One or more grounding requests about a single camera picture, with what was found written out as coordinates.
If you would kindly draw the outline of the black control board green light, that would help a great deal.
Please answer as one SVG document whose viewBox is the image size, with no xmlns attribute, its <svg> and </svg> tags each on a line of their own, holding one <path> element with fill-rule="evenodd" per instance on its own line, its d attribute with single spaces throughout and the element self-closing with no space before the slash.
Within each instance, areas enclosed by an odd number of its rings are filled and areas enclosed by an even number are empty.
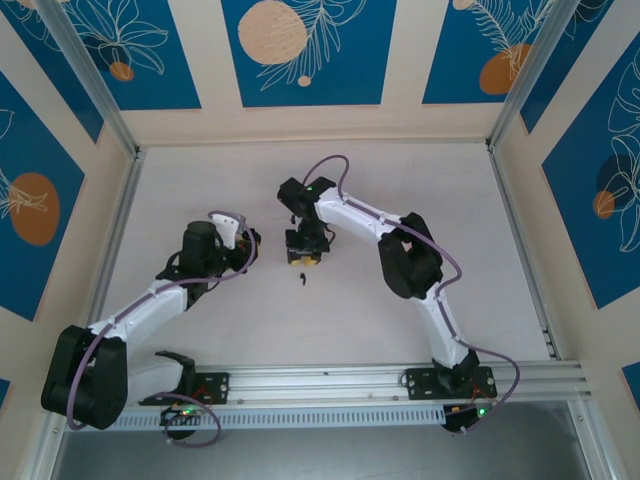
<svg viewBox="0 0 640 480">
<path fill-rule="evenodd" d="M 497 403 L 481 403 L 479 405 L 445 405 L 443 428 L 453 434 L 462 434 L 489 415 Z"/>
<path fill-rule="evenodd" d="M 160 414 L 160 427 L 169 441 L 182 441 L 192 436 L 200 424 L 200 415 L 194 407 L 169 406 Z"/>
</svg>

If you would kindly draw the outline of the blue panel large orange oval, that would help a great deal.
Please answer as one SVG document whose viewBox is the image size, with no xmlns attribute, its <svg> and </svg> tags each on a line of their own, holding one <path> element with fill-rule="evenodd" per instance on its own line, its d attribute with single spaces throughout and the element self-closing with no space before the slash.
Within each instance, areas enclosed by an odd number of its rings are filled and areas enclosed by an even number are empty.
<svg viewBox="0 0 640 480">
<path fill-rule="evenodd" d="M 0 307 L 36 318 L 84 172 L 0 72 Z"/>
</svg>

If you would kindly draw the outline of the blue panel beige circle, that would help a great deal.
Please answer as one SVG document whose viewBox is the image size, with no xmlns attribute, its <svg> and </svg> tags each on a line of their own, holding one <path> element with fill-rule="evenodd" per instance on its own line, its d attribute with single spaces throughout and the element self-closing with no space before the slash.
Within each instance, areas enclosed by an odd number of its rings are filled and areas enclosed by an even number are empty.
<svg viewBox="0 0 640 480">
<path fill-rule="evenodd" d="M 376 106 L 397 0 L 221 0 L 243 107 Z"/>
</svg>

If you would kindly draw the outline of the blue panel white flower outline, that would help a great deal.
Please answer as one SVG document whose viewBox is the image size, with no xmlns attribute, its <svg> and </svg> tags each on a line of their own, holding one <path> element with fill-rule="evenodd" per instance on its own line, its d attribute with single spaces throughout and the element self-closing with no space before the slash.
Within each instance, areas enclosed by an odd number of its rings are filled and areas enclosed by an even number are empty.
<svg viewBox="0 0 640 480">
<path fill-rule="evenodd" d="M 169 0 L 63 0 L 61 6 L 121 110 L 201 107 Z"/>
</svg>

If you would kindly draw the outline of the blue panel orange circle fern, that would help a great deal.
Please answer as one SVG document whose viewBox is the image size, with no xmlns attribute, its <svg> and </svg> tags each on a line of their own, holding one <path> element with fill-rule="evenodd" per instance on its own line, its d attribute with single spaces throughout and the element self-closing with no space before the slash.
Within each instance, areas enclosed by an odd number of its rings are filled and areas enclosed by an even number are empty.
<svg viewBox="0 0 640 480">
<path fill-rule="evenodd" d="M 422 103 L 505 100 L 555 0 L 449 0 Z"/>
</svg>

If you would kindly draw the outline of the blue panel flower dark circle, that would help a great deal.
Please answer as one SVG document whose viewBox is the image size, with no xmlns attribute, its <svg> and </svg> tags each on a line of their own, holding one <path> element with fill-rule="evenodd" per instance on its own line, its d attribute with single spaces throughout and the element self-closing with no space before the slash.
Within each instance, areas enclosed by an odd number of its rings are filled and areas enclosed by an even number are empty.
<svg viewBox="0 0 640 480">
<path fill-rule="evenodd" d="M 596 307 L 640 287 L 640 37 L 542 167 Z"/>
</svg>

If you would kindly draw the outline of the aluminium table side rail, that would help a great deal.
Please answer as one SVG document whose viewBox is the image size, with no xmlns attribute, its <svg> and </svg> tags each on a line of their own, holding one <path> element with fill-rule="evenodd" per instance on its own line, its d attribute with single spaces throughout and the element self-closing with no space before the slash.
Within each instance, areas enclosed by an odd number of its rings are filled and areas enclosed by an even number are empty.
<svg viewBox="0 0 640 480">
<path fill-rule="evenodd" d="M 535 277 L 535 272 L 526 249 L 516 210 L 514 209 L 514 204 L 509 194 L 505 177 L 494 151 L 490 147 L 487 148 L 487 151 L 548 355 L 552 360 L 560 360 L 561 356 L 558 355 L 557 345 L 549 324 L 547 306 L 543 300 L 538 281 Z"/>
<path fill-rule="evenodd" d="M 89 326 L 92 323 L 99 321 L 101 318 L 121 242 L 144 167 L 147 151 L 148 149 L 143 147 L 138 149 L 136 155 L 132 158 L 125 176 L 125 182 L 120 192 L 117 208 L 107 237 L 104 255 L 97 272 L 91 302 L 89 304 L 87 317 L 84 323 L 85 326 Z"/>
</svg>

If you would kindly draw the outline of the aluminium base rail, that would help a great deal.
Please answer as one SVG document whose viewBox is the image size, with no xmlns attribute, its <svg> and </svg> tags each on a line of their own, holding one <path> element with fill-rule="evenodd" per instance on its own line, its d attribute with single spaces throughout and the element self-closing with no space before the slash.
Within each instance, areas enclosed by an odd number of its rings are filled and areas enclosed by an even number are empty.
<svg viewBox="0 0 640 480">
<path fill-rule="evenodd" d="M 478 403 L 506 399 L 512 402 L 582 401 L 592 398 L 591 387 L 577 361 L 525 362 L 518 369 L 490 363 L 497 397 L 477 396 Z M 226 372 L 229 393 L 225 405 L 356 406 L 394 402 L 462 404 L 470 400 L 410 400 L 404 372 L 425 365 L 337 367 L 202 367 L 199 373 Z"/>
</svg>

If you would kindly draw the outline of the aluminium frame post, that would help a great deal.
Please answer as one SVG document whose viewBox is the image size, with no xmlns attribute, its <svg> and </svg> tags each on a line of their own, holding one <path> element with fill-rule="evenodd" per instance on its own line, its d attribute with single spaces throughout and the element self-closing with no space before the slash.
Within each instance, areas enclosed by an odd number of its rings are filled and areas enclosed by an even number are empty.
<svg viewBox="0 0 640 480">
<path fill-rule="evenodd" d="M 580 0 L 554 0 L 549 16 L 526 57 L 524 65 L 516 77 L 510 92 L 487 137 L 487 149 L 494 153 L 505 138 L 524 102 L 530 95 L 550 55 L 553 53 L 564 29 L 571 19 Z"/>
<path fill-rule="evenodd" d="M 128 158 L 135 162 L 140 147 L 95 66 L 71 20 L 57 0 L 33 0 L 37 12 L 60 48 L 75 76 Z"/>
</svg>

